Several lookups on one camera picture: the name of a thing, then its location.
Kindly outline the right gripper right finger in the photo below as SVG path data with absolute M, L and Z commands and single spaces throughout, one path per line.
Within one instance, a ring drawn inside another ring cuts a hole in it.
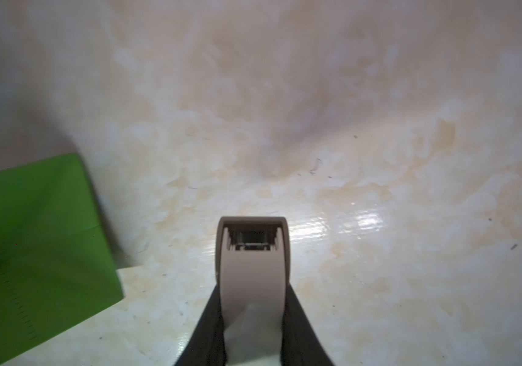
M 334 366 L 291 285 L 287 285 L 285 291 L 281 363 L 288 366 Z

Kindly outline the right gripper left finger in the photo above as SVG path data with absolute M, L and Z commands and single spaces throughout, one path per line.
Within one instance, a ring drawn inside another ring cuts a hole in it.
M 219 287 L 213 289 L 196 328 L 175 366 L 225 366 L 224 320 Z

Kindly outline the small grey stapler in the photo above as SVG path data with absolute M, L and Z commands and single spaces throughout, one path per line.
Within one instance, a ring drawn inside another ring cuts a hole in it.
M 284 217 L 222 217 L 215 271 L 227 364 L 279 357 L 291 271 Z

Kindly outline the green reusable tote bag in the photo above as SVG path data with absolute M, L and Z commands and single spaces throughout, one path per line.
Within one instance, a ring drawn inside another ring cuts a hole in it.
M 0 171 L 0 364 L 123 297 L 80 156 Z

